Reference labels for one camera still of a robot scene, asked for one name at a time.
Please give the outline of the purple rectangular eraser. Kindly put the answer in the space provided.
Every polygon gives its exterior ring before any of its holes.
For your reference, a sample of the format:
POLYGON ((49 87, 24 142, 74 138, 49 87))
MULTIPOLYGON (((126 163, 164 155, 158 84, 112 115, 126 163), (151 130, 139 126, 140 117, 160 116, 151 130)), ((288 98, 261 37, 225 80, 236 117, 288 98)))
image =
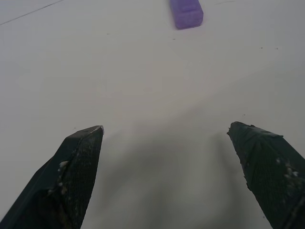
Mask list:
POLYGON ((199 0, 169 0, 173 21, 178 30, 198 27, 203 22, 199 0))

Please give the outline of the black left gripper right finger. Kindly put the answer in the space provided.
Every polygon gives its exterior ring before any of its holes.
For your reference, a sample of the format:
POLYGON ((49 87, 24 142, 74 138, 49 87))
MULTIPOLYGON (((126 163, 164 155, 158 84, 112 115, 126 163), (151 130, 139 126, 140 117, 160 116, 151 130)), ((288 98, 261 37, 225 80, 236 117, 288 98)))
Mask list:
POLYGON ((273 229, 305 229, 305 158, 281 135, 233 122, 227 132, 247 187, 273 229))

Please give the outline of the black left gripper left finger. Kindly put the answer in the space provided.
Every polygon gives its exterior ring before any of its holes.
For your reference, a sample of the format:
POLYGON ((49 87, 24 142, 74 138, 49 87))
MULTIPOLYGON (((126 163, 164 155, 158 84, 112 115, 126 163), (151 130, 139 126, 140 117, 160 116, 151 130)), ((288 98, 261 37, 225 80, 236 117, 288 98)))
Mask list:
POLYGON ((0 221, 0 229, 80 229, 92 196, 104 128, 66 137, 0 221))

